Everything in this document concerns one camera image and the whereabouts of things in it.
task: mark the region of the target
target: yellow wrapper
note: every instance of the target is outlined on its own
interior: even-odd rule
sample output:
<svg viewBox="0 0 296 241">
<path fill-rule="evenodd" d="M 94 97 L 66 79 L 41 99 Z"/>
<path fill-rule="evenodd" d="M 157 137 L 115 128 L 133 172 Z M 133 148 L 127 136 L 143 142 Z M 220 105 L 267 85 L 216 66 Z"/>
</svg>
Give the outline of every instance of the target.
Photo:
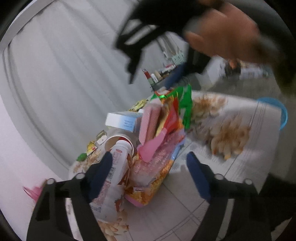
<svg viewBox="0 0 296 241">
<path fill-rule="evenodd" d="M 145 106 L 146 102 L 146 99 L 140 100 L 136 104 L 134 104 L 128 111 L 137 112 L 139 109 Z"/>
<path fill-rule="evenodd" d="M 162 99 L 161 101 L 163 103 L 163 107 L 161 109 L 160 116 L 158 118 L 158 124 L 157 124 L 158 127 L 156 129 L 155 136 L 158 136 L 163 129 L 163 126 L 170 113 L 170 106 L 173 104 L 173 98 L 169 97 L 168 99 Z"/>
<path fill-rule="evenodd" d="M 94 144 L 93 141 L 89 142 L 89 144 L 87 145 L 87 150 L 86 150 L 86 154 L 87 156 L 89 156 L 90 154 L 92 154 L 97 148 L 97 146 Z"/>
</svg>

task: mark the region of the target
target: paper cup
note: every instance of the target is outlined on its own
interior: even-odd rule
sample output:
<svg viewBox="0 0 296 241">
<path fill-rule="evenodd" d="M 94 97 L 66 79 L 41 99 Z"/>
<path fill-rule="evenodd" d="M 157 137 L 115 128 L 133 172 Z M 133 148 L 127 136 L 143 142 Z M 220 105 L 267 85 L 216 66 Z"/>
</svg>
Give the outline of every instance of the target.
<svg viewBox="0 0 296 241">
<path fill-rule="evenodd" d="M 139 139 L 134 133 L 122 129 L 112 128 L 107 133 L 107 140 L 105 142 L 105 151 L 109 151 L 116 142 L 121 138 L 125 138 L 132 146 L 132 156 L 135 153 L 136 143 Z"/>
</svg>

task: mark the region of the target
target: plastic wrapper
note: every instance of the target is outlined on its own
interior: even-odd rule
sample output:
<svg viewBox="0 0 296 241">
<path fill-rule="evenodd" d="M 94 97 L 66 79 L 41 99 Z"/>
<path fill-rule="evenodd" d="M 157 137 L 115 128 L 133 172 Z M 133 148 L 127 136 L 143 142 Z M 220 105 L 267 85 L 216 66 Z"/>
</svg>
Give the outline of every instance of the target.
<svg viewBox="0 0 296 241">
<path fill-rule="evenodd" d="M 146 102 L 146 99 L 140 100 L 137 103 L 135 103 L 128 111 L 137 112 L 139 109 L 145 106 Z"/>
<path fill-rule="evenodd" d="M 169 105 L 164 104 L 161 109 L 160 116 L 158 118 L 158 127 L 156 129 L 155 136 L 159 135 L 159 133 L 162 131 L 163 126 L 168 118 L 169 112 L 170 112 Z"/>
<path fill-rule="evenodd" d="M 125 198 L 135 206 L 147 205 L 156 194 L 164 178 L 170 171 L 174 159 L 172 154 L 185 138 L 184 127 L 179 121 L 177 131 L 169 134 L 155 152 L 151 162 L 145 163 L 136 156 L 131 168 Z"/>
<path fill-rule="evenodd" d="M 178 98 L 179 100 L 179 115 L 183 120 L 183 125 L 185 130 L 190 127 L 190 117 L 191 117 L 191 109 L 192 109 L 192 99 L 191 99 L 192 89 L 191 85 L 187 85 L 186 87 L 179 86 L 171 91 L 167 91 L 167 93 L 155 93 L 151 99 L 159 98 L 161 101 L 166 100 L 168 98 Z"/>
<path fill-rule="evenodd" d="M 149 185 L 149 187 L 133 187 L 128 184 L 128 188 L 125 191 L 125 198 L 134 204 L 137 207 L 143 207 L 147 205 L 154 195 L 157 193 L 160 188 L 161 183 L 169 173 L 178 153 L 181 149 L 181 146 L 184 144 L 185 139 L 183 139 L 180 143 L 177 144 L 173 154 L 171 155 L 170 160 L 167 165 L 160 171 L 158 177 Z"/>
</svg>

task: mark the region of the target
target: candy wrapper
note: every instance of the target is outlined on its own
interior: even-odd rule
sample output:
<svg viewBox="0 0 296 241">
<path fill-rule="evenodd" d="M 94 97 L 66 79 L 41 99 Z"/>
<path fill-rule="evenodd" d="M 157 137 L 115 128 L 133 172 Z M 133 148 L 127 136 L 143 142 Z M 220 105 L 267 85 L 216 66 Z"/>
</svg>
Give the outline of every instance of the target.
<svg viewBox="0 0 296 241">
<path fill-rule="evenodd" d="M 92 154 L 96 149 L 98 149 L 98 147 L 95 145 L 95 143 L 93 141 L 91 141 L 87 145 L 87 151 L 86 151 L 87 156 L 89 156 L 90 154 Z"/>
<path fill-rule="evenodd" d="M 135 103 L 128 111 L 137 112 L 139 109 L 145 106 L 146 102 L 146 99 L 140 100 L 137 103 Z"/>
<path fill-rule="evenodd" d="M 139 156 L 131 168 L 125 198 L 137 207 L 147 205 L 156 194 L 161 183 L 170 171 L 174 159 L 172 154 L 185 138 L 183 125 L 169 134 L 154 154 L 151 162 L 145 163 Z"/>
</svg>

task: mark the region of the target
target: barcode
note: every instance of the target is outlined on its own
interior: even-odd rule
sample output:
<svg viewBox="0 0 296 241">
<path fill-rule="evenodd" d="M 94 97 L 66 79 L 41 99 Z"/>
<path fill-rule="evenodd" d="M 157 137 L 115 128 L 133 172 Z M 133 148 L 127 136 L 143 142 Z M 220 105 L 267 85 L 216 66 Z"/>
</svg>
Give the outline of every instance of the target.
<svg viewBox="0 0 296 241">
<path fill-rule="evenodd" d="M 111 167 L 110 172 L 109 172 L 109 174 L 108 174 L 108 176 L 107 176 L 107 179 L 109 179 L 109 180 L 112 179 L 113 174 L 114 174 L 114 172 L 115 172 L 115 169 L 116 169 L 115 167 Z"/>
</svg>

